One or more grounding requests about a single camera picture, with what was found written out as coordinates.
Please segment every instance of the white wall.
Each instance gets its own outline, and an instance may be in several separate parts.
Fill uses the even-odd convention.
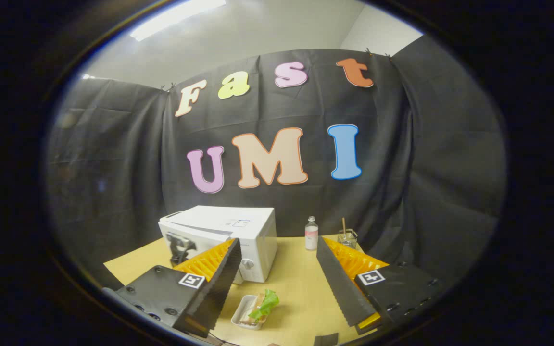
[[[226,0],[141,42],[124,33],[82,73],[169,88],[253,55],[338,49],[364,6],[355,0]]]
[[[369,48],[375,54],[394,55],[421,36],[420,31],[391,14],[365,5],[340,48],[362,52]]]

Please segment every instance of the peach letter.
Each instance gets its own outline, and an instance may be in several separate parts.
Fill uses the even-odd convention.
[[[303,171],[299,141],[303,136],[302,129],[286,127],[275,135],[270,153],[266,151],[254,134],[242,134],[232,139],[240,154],[241,188],[253,188],[260,185],[260,179],[253,175],[253,167],[268,185],[273,183],[277,167],[281,165],[281,174],[277,177],[280,184],[300,184],[307,181]]]
[[[371,87],[373,81],[369,78],[363,77],[361,70],[367,70],[367,65],[358,63],[356,59],[347,58],[337,62],[337,66],[343,67],[345,71],[345,77],[350,83],[360,87]]]
[[[225,77],[222,81],[224,86],[219,89],[217,96],[220,99],[227,99],[232,96],[245,94],[249,90],[249,85],[247,84],[248,76],[247,72],[239,71]]]
[[[198,94],[200,89],[206,87],[206,79],[194,83],[190,86],[181,89],[181,103],[178,105],[178,110],[174,113],[174,116],[182,116],[191,112],[191,106],[189,103],[196,103],[198,101]]]

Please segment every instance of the black curtain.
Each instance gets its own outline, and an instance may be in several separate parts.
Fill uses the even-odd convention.
[[[370,88],[348,82],[336,63],[354,58],[367,65]],[[308,80],[301,86],[279,88],[275,68],[284,62],[302,62]],[[225,76],[249,73],[249,91],[222,100],[217,92]],[[181,88],[206,79],[192,110],[176,118]],[[348,228],[357,231],[362,245],[370,233],[381,229],[401,200],[411,155],[411,110],[398,71],[383,55],[336,49],[305,49],[271,53],[215,68],[179,83],[165,108],[162,177],[167,212],[196,205],[273,207],[279,236],[303,236],[307,218],[316,217],[321,235],[335,234],[345,217]],[[336,124],[354,124],[356,156],[363,173],[350,180],[332,179],[336,167],[334,140],[327,129]],[[303,184],[282,185],[273,180],[242,189],[239,151],[234,136],[255,134],[267,150],[277,131],[299,127]],[[205,179],[213,179],[209,147],[221,145],[225,186],[215,194],[200,192],[193,184],[187,152],[204,151]]]
[[[160,138],[167,93],[84,79],[66,95],[48,143],[49,198],[64,249],[100,284],[103,265],[161,236]]]
[[[337,61],[354,58],[374,85],[348,82]],[[308,80],[279,88],[275,67],[302,62]],[[220,99],[222,80],[249,74],[249,91]],[[175,117],[181,89],[206,79],[188,114]],[[57,234],[99,282],[120,284],[102,264],[160,238],[158,220],[196,205],[273,207],[277,235],[302,236],[316,217],[334,234],[345,217],[370,255],[408,261],[448,281],[464,274],[493,233],[505,188],[499,112],[479,85],[430,37],[390,58],[306,49],[249,57],[168,91],[86,79],[66,97],[49,145],[50,197]],[[332,179],[327,128],[354,124],[363,173]],[[303,184],[260,181],[242,189],[234,136],[252,133],[270,149],[277,131],[299,127]],[[193,184],[187,153],[221,145],[225,184],[207,194]]]
[[[369,239],[387,261],[455,283],[494,233],[506,188],[503,120],[471,72],[422,36],[392,58],[413,110],[413,161],[403,209]]]

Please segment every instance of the plastic bottle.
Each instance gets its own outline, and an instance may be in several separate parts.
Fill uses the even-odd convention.
[[[319,227],[314,222],[315,217],[309,217],[309,223],[305,226],[305,249],[315,250],[317,249],[317,234],[319,234]]]

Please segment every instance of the blue letter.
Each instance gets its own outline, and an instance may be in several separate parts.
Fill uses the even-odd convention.
[[[358,133],[356,125],[333,125],[328,128],[328,134],[335,140],[335,156],[337,167],[330,175],[332,179],[352,179],[363,173],[356,164],[356,143],[354,137]]]

